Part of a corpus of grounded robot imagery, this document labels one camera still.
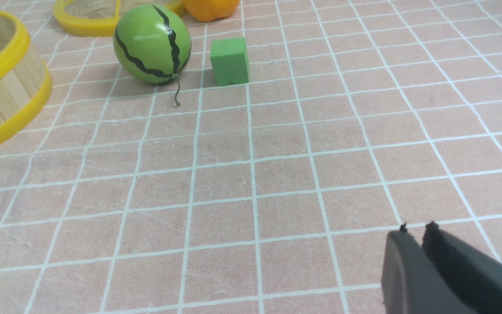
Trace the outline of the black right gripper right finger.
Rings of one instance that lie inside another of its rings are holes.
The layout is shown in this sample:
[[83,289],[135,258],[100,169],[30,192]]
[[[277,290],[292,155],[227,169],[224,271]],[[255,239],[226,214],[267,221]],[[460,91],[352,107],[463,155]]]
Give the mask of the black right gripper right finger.
[[502,263],[458,237],[426,225],[422,248],[450,290],[478,314],[502,314]]

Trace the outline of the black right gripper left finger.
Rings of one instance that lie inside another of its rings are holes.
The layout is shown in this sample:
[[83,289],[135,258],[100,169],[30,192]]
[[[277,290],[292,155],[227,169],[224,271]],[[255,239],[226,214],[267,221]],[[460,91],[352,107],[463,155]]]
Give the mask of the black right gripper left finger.
[[406,224],[385,241],[381,278],[387,314],[475,314],[448,288]]

